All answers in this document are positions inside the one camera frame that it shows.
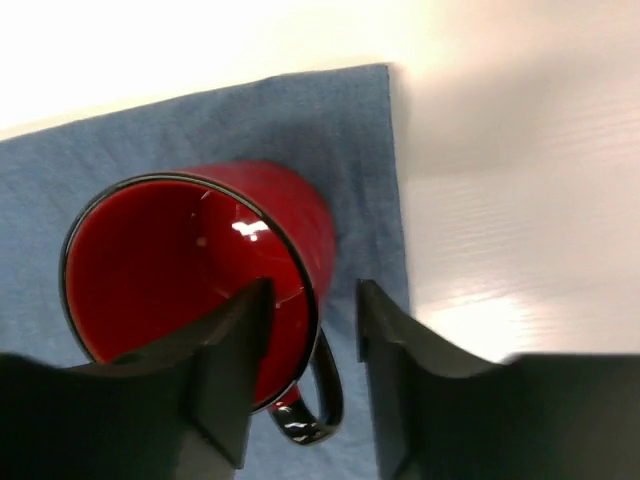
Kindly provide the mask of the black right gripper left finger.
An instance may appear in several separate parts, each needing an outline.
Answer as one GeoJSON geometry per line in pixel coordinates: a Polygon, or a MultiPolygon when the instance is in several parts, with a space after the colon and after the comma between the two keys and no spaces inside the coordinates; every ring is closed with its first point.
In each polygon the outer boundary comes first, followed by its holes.
{"type": "Polygon", "coordinates": [[[230,479],[244,464],[273,286],[111,364],[1,357],[5,479],[230,479]]]}

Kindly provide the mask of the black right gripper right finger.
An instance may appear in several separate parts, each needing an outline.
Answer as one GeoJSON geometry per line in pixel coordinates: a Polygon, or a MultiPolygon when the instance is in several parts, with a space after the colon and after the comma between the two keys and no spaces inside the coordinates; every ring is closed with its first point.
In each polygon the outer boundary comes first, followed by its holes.
{"type": "Polygon", "coordinates": [[[637,356],[495,364],[405,314],[374,281],[356,296],[382,478],[638,477],[637,356]]]}

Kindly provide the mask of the red mug black handle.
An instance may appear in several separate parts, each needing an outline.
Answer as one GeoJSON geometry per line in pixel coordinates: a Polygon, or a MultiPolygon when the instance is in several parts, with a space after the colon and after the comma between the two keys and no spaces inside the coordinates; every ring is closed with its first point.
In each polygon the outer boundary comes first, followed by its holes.
{"type": "Polygon", "coordinates": [[[151,173],[107,188],[76,217],[61,302],[87,356],[107,363],[270,279],[274,319],[253,407],[306,446],[344,415],[320,315],[335,259],[327,203],[289,168],[244,160],[151,173]]]}

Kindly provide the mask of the blue cloth napkin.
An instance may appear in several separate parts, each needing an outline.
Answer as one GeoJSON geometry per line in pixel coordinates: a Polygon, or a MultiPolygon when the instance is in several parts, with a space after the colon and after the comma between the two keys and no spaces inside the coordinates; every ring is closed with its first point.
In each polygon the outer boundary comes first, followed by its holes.
{"type": "Polygon", "coordinates": [[[88,200],[135,175],[269,159],[304,176],[337,228],[323,325],[345,392],[336,435],[312,447],[254,417],[243,479],[374,479],[364,367],[356,354],[355,286],[377,281],[402,307],[409,287],[383,64],[279,76],[69,123],[1,145],[1,348],[60,366],[85,361],[64,318],[58,262],[88,200]]]}

